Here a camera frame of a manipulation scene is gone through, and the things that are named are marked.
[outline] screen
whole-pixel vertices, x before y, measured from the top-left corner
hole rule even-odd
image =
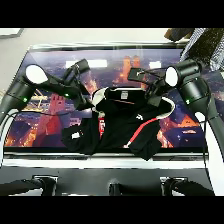
[[[144,69],[167,67],[179,62],[182,49],[111,49],[74,51],[30,51],[27,52],[17,76],[25,73],[27,65],[37,64],[51,75],[62,77],[66,68],[81,59],[87,59],[91,70],[81,75],[81,81],[92,94],[95,90],[111,86],[133,86],[146,88],[145,84],[128,81],[130,68]],[[219,72],[205,71],[203,77],[216,100],[218,112],[223,118],[224,85]],[[160,121],[157,137],[163,148],[202,147],[203,132],[196,117],[188,110],[179,93],[173,90],[167,95],[176,108]],[[47,114],[64,114],[48,116]],[[17,115],[5,142],[5,150],[11,147],[65,147],[61,142],[61,130],[80,124],[82,118],[90,118],[91,109],[76,111],[73,101],[54,93],[37,89],[27,107]]]

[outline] white floor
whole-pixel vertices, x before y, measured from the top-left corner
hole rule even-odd
[[[26,28],[20,37],[0,39],[0,90],[8,89],[30,45],[104,41],[167,41],[164,38],[167,29]]]

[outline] white circular joint cap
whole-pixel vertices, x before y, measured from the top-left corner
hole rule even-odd
[[[174,87],[177,85],[178,82],[178,74],[174,67],[169,67],[166,70],[166,83],[168,83],[170,86]]]
[[[41,84],[48,80],[44,70],[37,65],[29,65],[26,68],[26,77],[35,84]]]

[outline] red stripe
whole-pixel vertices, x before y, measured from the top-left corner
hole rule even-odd
[[[148,121],[146,121],[145,123],[141,124],[141,125],[139,126],[139,128],[135,131],[135,133],[134,133],[134,135],[132,136],[132,138],[130,139],[130,142],[133,142],[133,141],[136,139],[136,137],[139,135],[139,133],[142,131],[142,129],[143,129],[147,124],[149,124],[149,123],[151,123],[151,122],[153,122],[153,121],[156,121],[156,120],[158,120],[158,119],[157,119],[157,118],[153,118],[153,119],[148,120]]]

